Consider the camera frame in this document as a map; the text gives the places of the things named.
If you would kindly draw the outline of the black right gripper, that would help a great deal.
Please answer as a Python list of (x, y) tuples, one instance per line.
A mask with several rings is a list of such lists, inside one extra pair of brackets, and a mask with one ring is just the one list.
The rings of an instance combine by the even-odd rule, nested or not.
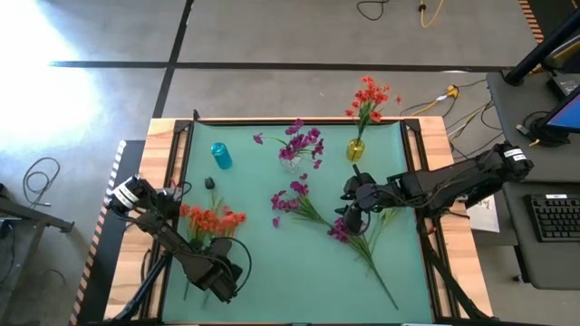
[(386, 196), (390, 189), (390, 177), (385, 178), (384, 184), (379, 184), (368, 172), (362, 172), (353, 164), (354, 175), (350, 177), (344, 187), (342, 200), (351, 201), (349, 205), (338, 207), (336, 214), (343, 217), (343, 222), (349, 233), (363, 235), (370, 222), (363, 226), (363, 213), (380, 212), (387, 206), (389, 198)]

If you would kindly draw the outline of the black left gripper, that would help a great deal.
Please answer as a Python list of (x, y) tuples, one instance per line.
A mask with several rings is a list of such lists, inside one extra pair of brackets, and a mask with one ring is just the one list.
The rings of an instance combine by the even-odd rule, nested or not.
[(205, 260), (209, 267), (198, 281), (202, 290), (211, 291), (221, 302), (230, 303), (237, 296), (237, 281), (243, 268), (228, 258), (234, 239), (218, 237), (210, 241), (205, 250)]

